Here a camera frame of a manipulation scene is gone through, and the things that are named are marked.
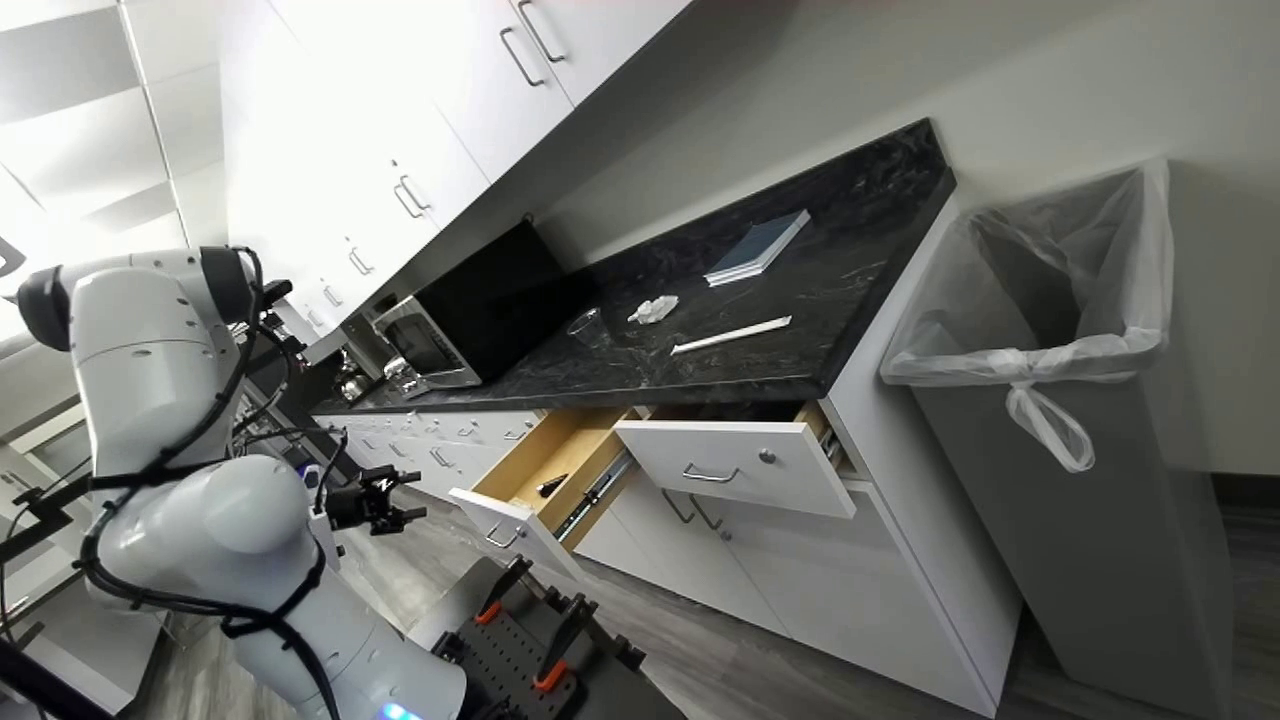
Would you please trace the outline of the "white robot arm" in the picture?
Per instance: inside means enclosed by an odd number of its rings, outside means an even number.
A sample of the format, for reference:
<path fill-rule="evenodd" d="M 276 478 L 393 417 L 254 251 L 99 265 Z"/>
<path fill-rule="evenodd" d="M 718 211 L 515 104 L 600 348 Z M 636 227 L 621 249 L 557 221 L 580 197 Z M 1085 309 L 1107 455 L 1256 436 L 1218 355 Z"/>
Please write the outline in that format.
<path fill-rule="evenodd" d="M 270 309 L 248 249 L 54 265 L 15 290 L 34 342 L 74 359 L 92 484 L 92 590 L 211 618 L 243 673 L 305 720 L 460 720 L 467 675 L 412 644 L 335 569 L 302 471 L 232 448 Z"/>

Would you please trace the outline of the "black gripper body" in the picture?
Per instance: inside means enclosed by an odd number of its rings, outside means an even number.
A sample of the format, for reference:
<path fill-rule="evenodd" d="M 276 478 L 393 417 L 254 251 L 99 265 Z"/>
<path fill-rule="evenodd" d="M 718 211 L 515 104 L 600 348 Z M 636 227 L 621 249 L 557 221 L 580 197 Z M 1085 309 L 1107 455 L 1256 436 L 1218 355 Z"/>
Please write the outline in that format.
<path fill-rule="evenodd" d="M 346 489 L 329 489 L 326 512 L 334 529 L 369 525 L 372 531 L 393 531 L 395 529 L 393 481 L 369 478 Z"/>

